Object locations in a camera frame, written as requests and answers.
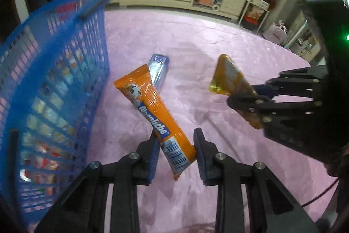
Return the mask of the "orange yellow cartoon snack bag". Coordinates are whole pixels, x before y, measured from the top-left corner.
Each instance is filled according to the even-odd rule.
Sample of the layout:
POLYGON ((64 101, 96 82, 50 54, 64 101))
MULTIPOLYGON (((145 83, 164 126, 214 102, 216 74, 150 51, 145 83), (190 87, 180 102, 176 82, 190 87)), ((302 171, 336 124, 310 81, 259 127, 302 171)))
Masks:
POLYGON ((257 95, 257 92, 227 54, 221 54, 218 58, 209 91, 226 96, 257 95))

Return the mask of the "orange Alpenliebe candy pack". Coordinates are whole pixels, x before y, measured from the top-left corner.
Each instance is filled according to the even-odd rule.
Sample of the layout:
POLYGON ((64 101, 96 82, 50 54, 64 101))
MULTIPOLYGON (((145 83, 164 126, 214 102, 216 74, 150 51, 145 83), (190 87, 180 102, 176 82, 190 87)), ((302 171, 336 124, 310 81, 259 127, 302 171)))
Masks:
POLYGON ((147 64, 116 80, 114 85, 151 124, 173 179, 178 180, 196 160, 196 150, 154 87, 147 64))

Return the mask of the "blue plastic mesh basket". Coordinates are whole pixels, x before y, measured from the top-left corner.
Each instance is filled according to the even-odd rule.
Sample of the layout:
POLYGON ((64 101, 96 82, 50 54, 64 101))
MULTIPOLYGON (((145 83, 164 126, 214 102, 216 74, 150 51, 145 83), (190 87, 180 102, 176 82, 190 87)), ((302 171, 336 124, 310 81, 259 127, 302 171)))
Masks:
POLYGON ((1 47, 1 195, 27 227, 86 166, 109 77, 109 1, 49 2, 1 47))

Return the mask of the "pink white shopping bag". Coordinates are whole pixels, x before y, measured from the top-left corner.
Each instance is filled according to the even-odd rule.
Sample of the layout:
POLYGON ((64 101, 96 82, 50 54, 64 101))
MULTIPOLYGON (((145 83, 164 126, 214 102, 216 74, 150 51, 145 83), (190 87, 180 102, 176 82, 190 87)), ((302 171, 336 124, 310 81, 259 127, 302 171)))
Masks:
POLYGON ((264 39, 281 45, 285 39, 287 39, 287 28, 284 26, 284 22, 279 20, 278 23, 272 23, 266 31, 262 33, 264 39))

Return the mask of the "pink quilted mat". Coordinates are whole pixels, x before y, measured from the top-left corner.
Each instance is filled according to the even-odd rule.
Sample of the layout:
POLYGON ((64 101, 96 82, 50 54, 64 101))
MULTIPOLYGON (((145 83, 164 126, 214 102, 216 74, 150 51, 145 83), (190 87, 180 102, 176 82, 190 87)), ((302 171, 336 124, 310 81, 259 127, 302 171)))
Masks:
POLYGON ((323 164, 268 140, 229 109, 225 96, 209 91, 221 54, 229 55, 252 84, 306 67, 307 61, 230 22, 180 11, 109 10, 105 34, 110 76, 93 120, 88 161, 113 163, 150 137, 150 123, 114 82, 153 54, 163 54, 170 65, 160 96, 188 139, 200 127, 208 141, 237 162, 262 161, 313 220, 323 214, 334 192, 323 164))

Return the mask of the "blue silver candy tube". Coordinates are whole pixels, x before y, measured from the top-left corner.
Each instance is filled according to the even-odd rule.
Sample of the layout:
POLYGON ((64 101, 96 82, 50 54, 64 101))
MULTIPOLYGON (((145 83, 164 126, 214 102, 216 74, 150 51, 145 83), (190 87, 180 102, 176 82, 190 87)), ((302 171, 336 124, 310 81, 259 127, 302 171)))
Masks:
POLYGON ((169 70, 170 59, 166 55, 153 54, 148 62, 150 77, 157 91, 161 90, 169 70))

